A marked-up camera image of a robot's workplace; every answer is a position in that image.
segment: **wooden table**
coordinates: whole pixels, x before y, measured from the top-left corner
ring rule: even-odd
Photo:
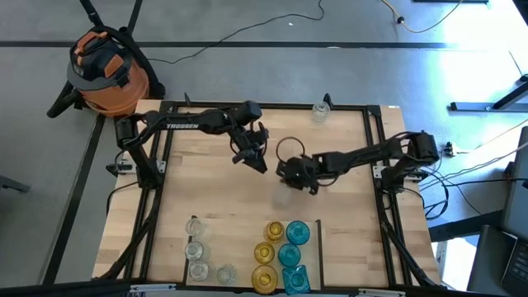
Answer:
[[[137,112],[159,110],[159,104],[160,101],[140,101]],[[180,108],[178,111],[202,110]],[[397,106],[382,106],[381,111],[387,138],[405,130]],[[361,113],[332,111],[323,125],[314,124],[311,111],[306,110],[264,109],[262,113],[260,121],[270,132],[266,154],[268,171],[264,175],[242,164],[232,164],[233,153],[226,134],[214,136],[199,131],[174,132],[148,280],[181,282],[184,279],[184,248],[188,241],[185,224],[192,215],[196,215],[207,219],[207,224],[213,226],[216,240],[223,242],[220,247],[211,247],[212,253],[236,251],[226,261],[242,272],[239,273],[241,283],[238,285],[251,286],[247,273],[257,266],[252,253],[259,239],[243,243],[243,238],[254,237],[255,230],[260,232],[257,236],[261,236],[264,226],[271,220],[314,222],[320,219],[324,284],[386,287],[388,283],[370,167],[365,165],[351,169],[333,186],[319,189],[316,196],[307,191],[285,189],[275,174],[278,161],[276,145],[286,136],[301,139],[308,155],[365,147],[367,143]],[[371,123],[374,138],[377,139],[374,119]],[[162,155],[164,135],[165,132],[160,140],[158,158]],[[149,141],[144,145],[146,152],[151,143]],[[298,153],[293,146],[289,147],[290,152],[287,149],[285,153]],[[135,175],[119,176],[115,186],[123,186],[135,181],[135,178]],[[406,187],[417,190],[417,186],[410,182]],[[93,276],[106,272],[129,243],[140,192],[137,186],[132,186],[114,194]],[[278,196],[287,197],[289,202],[277,206],[274,201]],[[428,276],[439,283],[422,201],[415,194],[404,192],[398,194],[398,203],[409,252]],[[236,232],[226,231],[230,226]],[[139,273],[142,251],[140,246],[134,264],[135,276]],[[392,251],[397,280],[402,283],[398,252],[394,247]],[[317,280],[310,279],[312,289],[316,289],[317,285],[312,282]]]

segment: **concrete floor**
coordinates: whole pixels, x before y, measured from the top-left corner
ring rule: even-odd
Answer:
[[[110,26],[128,23],[133,0],[93,0]],[[430,25],[453,4],[392,3],[415,28]],[[455,49],[208,49],[171,66],[153,62],[167,87],[166,98],[310,103],[329,92],[336,103],[398,105],[408,130],[425,130],[438,144],[455,141],[471,149],[526,119],[526,114],[452,113],[451,101],[493,101],[528,72],[519,41],[526,24],[509,1],[463,4],[434,30],[414,35],[395,26],[379,1],[323,0],[320,22],[284,19],[243,32],[233,40],[456,43]],[[145,1],[134,36],[141,41],[217,40],[284,13],[317,16],[316,2],[304,0]],[[0,40],[74,40],[90,27],[80,4],[68,0],[0,0]],[[149,48],[148,57],[176,59],[198,49]],[[0,191],[0,286],[40,282],[75,172],[95,115],[67,111],[45,116],[64,84],[65,48],[0,48],[0,174],[32,186],[19,195]],[[467,156],[444,159],[449,173],[482,163],[516,147],[518,131]],[[84,192],[59,282],[85,281],[105,222],[107,194],[115,178],[104,170],[117,152],[110,121],[105,125]],[[505,163],[457,181],[500,174]],[[472,204],[486,213],[502,207],[502,185],[466,186]],[[423,192],[427,204],[443,199],[440,187]],[[432,222],[476,215],[458,191],[450,207]]]

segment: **blue glass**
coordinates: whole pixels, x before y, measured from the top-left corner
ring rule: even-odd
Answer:
[[[299,264],[300,261],[300,250],[298,247],[291,243],[287,243],[280,247],[279,250],[279,261],[280,264],[286,267],[293,267]]]
[[[284,279],[286,294],[293,295],[310,292],[306,266],[285,268],[282,270],[282,278]]]
[[[293,221],[286,228],[286,237],[294,245],[303,245],[310,239],[310,229],[301,221]]]

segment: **orange vacuum cleaner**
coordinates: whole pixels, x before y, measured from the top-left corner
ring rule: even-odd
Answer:
[[[89,0],[81,4],[95,26],[70,48],[68,81],[47,115],[55,118],[74,105],[122,117],[139,99],[163,99],[165,87],[128,29],[104,26]]]

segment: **yellow glass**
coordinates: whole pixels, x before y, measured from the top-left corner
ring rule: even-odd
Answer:
[[[259,243],[255,247],[255,259],[261,264],[267,264],[275,257],[275,249],[269,243]]]
[[[260,265],[255,268],[251,276],[253,288],[259,294],[268,295],[273,293],[277,287],[277,271],[268,265]]]
[[[281,222],[270,222],[264,229],[264,238],[276,243],[284,236],[284,225]]]

